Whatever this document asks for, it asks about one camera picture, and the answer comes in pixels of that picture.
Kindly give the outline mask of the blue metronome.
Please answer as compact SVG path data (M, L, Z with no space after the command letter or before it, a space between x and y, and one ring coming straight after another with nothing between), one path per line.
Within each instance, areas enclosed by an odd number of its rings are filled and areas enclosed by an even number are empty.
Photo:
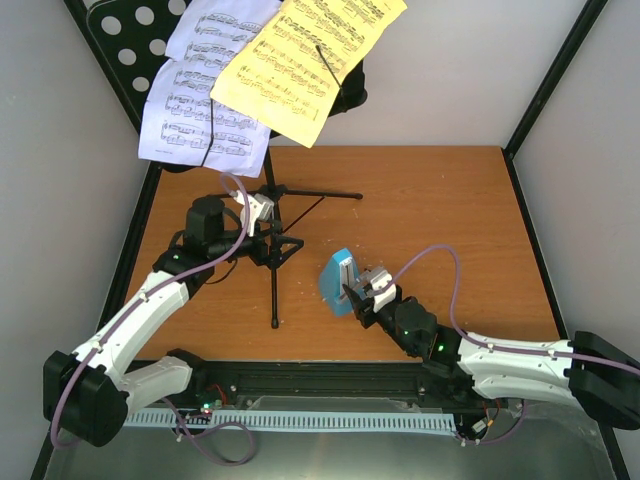
M334 253L322 270L318 280L321 297L336 317L352 312L352 306L343 285L346 284L354 289L359 277L356 260L347 248Z

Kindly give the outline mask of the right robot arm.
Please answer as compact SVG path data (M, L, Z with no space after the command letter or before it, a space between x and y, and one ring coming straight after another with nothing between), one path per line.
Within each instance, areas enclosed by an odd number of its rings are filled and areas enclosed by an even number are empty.
M456 401L555 403L612 428L639 427L639 363L594 333L540 343L494 339L441 325L400 292L387 298L349 286L343 291L363 328L379 326Z

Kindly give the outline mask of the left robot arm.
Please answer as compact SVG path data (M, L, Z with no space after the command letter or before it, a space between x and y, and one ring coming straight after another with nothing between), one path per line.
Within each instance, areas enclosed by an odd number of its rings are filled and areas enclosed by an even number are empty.
M135 371L129 367L159 327L209 281L217 264L248 257L277 270L303 247L303 240L282 235L268 197L239 191L232 197L242 207L239 214L215 195L194 200L184 230L174 235L129 302L72 353L56 351L47 359L43 414L53 434L64 429L101 447L129 416L163 397L177 394L193 403L206 395L208 378L184 351Z

